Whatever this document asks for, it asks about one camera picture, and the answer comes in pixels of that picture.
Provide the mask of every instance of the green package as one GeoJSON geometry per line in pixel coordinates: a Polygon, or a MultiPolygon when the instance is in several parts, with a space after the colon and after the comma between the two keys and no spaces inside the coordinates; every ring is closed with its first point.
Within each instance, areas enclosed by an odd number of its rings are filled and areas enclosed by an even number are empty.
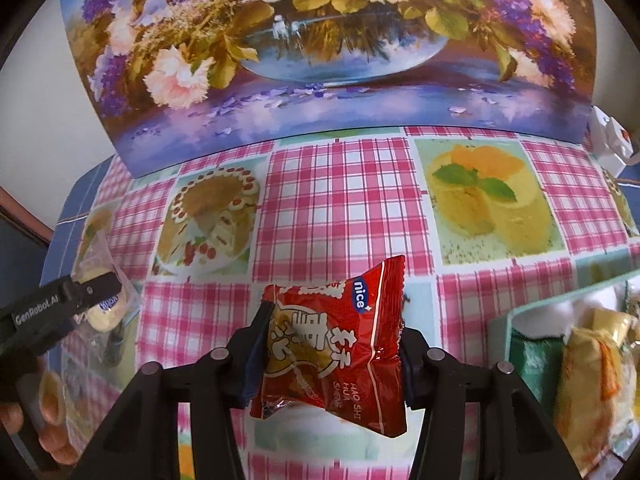
{"type": "Polygon", "coordinates": [[[561,337],[533,339],[517,330],[511,335],[509,361],[549,416],[554,414],[563,349],[561,337]]]}

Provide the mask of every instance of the silver screw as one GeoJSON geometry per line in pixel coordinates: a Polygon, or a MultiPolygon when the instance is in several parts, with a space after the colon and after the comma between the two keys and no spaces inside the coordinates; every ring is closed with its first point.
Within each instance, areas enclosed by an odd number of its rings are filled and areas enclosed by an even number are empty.
{"type": "Polygon", "coordinates": [[[429,348],[427,350],[427,357],[432,361],[442,361],[444,359],[444,350],[440,348],[429,348]]]}
{"type": "Polygon", "coordinates": [[[216,361],[222,361],[223,359],[226,359],[229,355],[229,350],[227,350],[225,347],[221,346],[218,348],[214,348],[211,351],[211,358],[215,359],[216,361]]]}
{"type": "Polygon", "coordinates": [[[148,363],[144,363],[140,371],[145,375],[153,375],[160,370],[161,365],[155,361],[149,361],[148,363]]]}
{"type": "Polygon", "coordinates": [[[508,362],[508,361],[500,361],[498,363],[498,370],[500,370],[503,374],[505,375],[509,375],[511,373],[513,373],[513,371],[515,370],[515,368],[513,367],[513,365],[508,362]]]}

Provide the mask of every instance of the blue label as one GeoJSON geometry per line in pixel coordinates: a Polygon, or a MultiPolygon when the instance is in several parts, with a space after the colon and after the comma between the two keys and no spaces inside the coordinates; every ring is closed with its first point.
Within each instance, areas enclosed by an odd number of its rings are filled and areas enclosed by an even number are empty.
{"type": "Polygon", "coordinates": [[[367,289],[367,283],[365,283],[362,276],[358,276],[353,280],[351,303],[353,303],[353,307],[358,311],[358,314],[371,310],[369,306],[369,289],[367,289]]]}
{"type": "Polygon", "coordinates": [[[111,296],[108,300],[104,300],[98,303],[98,306],[100,306],[100,308],[106,312],[108,310],[111,310],[111,307],[116,303],[118,303],[118,297],[111,296]]]}

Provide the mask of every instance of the white wall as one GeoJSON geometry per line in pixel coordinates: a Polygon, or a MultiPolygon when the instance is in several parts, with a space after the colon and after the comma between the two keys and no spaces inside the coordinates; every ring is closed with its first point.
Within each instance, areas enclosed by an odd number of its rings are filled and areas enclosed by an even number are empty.
{"type": "MultiPolygon", "coordinates": [[[[603,0],[594,0],[594,103],[640,128],[640,53],[603,0]]],[[[80,83],[60,0],[47,0],[0,72],[0,186],[54,226],[76,180],[113,154],[80,83]]]]}
{"type": "Polygon", "coordinates": [[[46,225],[76,180],[113,155],[80,82],[60,0],[47,0],[0,72],[0,186],[46,225]]]}

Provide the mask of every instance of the red snack package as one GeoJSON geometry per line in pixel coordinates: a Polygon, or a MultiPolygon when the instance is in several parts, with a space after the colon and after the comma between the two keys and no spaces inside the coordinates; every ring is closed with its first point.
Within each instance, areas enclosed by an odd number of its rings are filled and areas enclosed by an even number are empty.
{"type": "Polygon", "coordinates": [[[406,431],[398,345],[404,256],[325,286],[265,287],[275,303],[251,415],[306,402],[385,436],[406,431]]]}

